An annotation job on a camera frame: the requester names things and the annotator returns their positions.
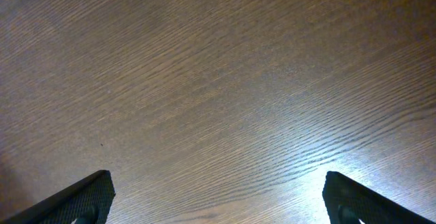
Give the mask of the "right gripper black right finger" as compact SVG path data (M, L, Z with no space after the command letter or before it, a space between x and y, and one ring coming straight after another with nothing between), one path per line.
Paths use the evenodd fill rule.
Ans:
M326 173L322 197L331 224L435 224L339 172Z

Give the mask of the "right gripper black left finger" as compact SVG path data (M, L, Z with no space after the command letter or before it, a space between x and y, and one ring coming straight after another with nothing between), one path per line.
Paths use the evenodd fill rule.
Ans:
M116 193L108 170L99 170L3 223L105 224Z

